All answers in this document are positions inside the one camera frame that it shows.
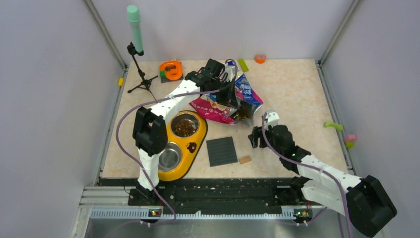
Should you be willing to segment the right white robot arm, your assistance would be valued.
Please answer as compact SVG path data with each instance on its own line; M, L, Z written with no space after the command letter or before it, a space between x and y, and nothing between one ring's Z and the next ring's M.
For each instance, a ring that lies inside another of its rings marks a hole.
M262 125L252 128L248 139L253 148L271 149L283 167L297 174L290 197L296 204L307 200L321 204L346 218L355 228L372 238L398 214L381 182L374 176L360 177L343 172L298 146L292 133L280 125L279 115L268 111Z

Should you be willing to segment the pink pet food bag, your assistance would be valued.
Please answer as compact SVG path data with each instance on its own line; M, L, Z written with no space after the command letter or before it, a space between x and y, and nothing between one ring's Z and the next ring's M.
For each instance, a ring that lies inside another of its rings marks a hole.
M222 102L215 94L204 94L190 103L203 118L223 124L254 124L254 113L263 105L263 100L252 89L244 72L235 66L226 65L225 82L233 86L233 91Z

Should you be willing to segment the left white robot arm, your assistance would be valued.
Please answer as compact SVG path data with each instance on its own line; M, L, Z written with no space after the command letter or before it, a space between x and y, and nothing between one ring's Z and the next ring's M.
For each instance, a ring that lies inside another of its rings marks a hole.
M186 105L203 94L213 94L217 103L238 108L235 92L238 72L232 59L225 63L208 59L204 67L189 72L165 98L136 111L133 139L139 154L141 171L137 181L144 203L153 205L158 201L158 163L168 143L167 125Z

